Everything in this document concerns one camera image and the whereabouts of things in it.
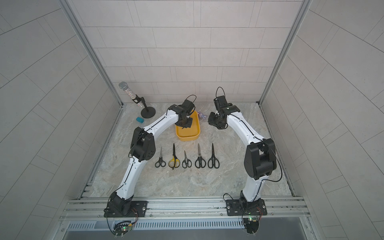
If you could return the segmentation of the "yellow plastic storage box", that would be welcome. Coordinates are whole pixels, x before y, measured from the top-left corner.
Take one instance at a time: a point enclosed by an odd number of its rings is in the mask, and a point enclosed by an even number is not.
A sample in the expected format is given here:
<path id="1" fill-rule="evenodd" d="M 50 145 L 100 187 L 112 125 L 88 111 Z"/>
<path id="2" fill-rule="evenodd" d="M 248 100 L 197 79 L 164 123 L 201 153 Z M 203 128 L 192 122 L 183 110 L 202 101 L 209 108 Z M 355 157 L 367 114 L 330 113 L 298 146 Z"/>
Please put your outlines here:
<path id="1" fill-rule="evenodd" d="M 197 111 L 194 111 L 192 113 L 190 119 L 193 120 L 192 126 L 190 128 L 182 128 L 179 126 L 175 126 L 176 135 L 180 141 L 183 141 L 183 142 L 194 141 L 199 137 L 201 133 L 200 121 L 199 121 Z"/>

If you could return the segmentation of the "all black scissors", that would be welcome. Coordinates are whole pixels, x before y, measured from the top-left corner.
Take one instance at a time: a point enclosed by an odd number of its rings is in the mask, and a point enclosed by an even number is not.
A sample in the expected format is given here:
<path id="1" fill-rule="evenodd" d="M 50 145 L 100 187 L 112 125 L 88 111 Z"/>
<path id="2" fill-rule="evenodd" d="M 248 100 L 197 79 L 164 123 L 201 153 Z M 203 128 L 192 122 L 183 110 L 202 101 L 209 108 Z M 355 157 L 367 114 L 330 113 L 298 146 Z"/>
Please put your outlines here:
<path id="1" fill-rule="evenodd" d="M 219 160 L 215 156 L 214 144 L 212 144 L 212 156 L 208 160 L 208 167 L 210 169 L 213 169 L 213 168 L 218 169 L 220 167 L 220 162 L 219 162 Z"/>

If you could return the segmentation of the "small black scissors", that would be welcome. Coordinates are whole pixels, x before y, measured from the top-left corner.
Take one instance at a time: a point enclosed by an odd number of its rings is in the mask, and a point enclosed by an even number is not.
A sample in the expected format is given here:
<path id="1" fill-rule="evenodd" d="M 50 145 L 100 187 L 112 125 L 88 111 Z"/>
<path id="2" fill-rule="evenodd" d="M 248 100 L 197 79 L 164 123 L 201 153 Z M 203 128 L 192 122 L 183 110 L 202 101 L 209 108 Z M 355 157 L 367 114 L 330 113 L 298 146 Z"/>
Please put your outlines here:
<path id="1" fill-rule="evenodd" d="M 182 167 L 184 169 L 192 167 L 192 161 L 188 159 L 186 151 L 184 151 L 185 159 L 182 161 Z"/>

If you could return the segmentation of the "yellow handle black scissors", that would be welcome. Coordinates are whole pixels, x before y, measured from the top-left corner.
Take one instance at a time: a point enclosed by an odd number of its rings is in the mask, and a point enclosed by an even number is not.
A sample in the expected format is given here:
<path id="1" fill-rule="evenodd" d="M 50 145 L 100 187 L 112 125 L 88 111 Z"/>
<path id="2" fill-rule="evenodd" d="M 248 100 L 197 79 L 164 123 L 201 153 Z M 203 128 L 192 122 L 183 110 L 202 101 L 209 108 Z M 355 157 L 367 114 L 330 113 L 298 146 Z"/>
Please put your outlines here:
<path id="1" fill-rule="evenodd" d="M 180 160 L 176 156 L 176 147 L 175 144 L 173 144 L 173 155 L 172 159 L 169 161 L 168 166 L 174 170 L 175 168 L 178 168 L 181 164 Z"/>

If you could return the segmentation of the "silver blade black scissors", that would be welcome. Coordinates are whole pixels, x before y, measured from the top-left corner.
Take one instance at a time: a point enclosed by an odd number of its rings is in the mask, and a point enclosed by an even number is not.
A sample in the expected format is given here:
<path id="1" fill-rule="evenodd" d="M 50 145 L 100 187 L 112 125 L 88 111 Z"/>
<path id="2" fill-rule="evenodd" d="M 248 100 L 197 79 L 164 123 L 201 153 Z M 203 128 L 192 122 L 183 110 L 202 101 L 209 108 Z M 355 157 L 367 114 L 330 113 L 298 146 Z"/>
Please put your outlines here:
<path id="1" fill-rule="evenodd" d="M 204 168 L 207 165 L 207 162 L 203 159 L 201 154 L 201 147 L 200 144 L 198 144 L 198 158 L 195 161 L 195 167 L 197 169 Z"/>

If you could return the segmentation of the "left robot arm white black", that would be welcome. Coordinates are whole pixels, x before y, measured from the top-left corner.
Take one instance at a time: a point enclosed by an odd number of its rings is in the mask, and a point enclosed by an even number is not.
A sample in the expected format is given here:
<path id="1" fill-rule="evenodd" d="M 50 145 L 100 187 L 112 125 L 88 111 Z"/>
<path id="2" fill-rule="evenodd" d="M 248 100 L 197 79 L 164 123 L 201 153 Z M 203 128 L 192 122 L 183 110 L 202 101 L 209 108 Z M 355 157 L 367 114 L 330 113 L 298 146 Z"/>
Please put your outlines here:
<path id="1" fill-rule="evenodd" d="M 190 115 L 194 110 L 195 105 L 185 100 L 181 105 L 170 106 L 166 113 L 152 124 L 134 130 L 129 152 L 130 163 L 119 188 L 109 197 L 107 207 L 104 209 L 105 218 L 127 217 L 131 214 L 135 186 L 147 161 L 156 152 L 156 138 L 172 125 L 190 128 L 193 122 Z"/>

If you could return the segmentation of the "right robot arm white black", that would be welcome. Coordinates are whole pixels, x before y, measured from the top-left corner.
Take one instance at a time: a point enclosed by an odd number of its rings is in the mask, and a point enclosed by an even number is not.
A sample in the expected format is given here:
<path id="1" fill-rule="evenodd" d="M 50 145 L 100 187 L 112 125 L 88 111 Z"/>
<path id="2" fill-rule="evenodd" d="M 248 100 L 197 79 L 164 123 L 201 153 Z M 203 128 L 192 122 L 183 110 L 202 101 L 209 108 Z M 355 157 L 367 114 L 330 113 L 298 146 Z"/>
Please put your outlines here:
<path id="1" fill-rule="evenodd" d="M 216 113 L 210 113 L 209 125 L 219 130 L 231 127 L 246 146 L 244 167 L 248 178 L 240 194 L 240 210 L 246 215 L 266 215 L 261 191 L 264 183 L 277 168 L 275 143 L 254 130 L 237 106 L 224 104 L 216 106 L 216 109 Z"/>

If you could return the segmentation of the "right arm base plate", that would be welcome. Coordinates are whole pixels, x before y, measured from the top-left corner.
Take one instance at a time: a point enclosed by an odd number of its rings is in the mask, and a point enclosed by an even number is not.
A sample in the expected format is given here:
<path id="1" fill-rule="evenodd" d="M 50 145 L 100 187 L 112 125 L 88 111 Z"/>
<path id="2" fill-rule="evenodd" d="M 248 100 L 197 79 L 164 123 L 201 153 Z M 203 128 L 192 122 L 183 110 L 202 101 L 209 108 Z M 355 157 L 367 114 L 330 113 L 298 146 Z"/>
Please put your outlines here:
<path id="1" fill-rule="evenodd" d="M 268 214 L 263 199 L 252 203 L 240 203 L 240 200 L 225 200 L 228 216 L 266 216 Z"/>

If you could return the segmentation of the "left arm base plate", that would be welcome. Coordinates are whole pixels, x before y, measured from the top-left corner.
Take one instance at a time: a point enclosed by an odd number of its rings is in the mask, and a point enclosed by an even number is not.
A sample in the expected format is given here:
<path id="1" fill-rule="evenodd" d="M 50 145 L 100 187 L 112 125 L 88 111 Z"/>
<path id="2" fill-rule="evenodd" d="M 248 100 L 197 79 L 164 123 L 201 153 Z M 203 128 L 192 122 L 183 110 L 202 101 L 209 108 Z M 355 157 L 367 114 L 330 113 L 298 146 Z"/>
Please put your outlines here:
<path id="1" fill-rule="evenodd" d="M 105 218 L 144 217 L 148 201 L 109 202 L 104 209 Z"/>

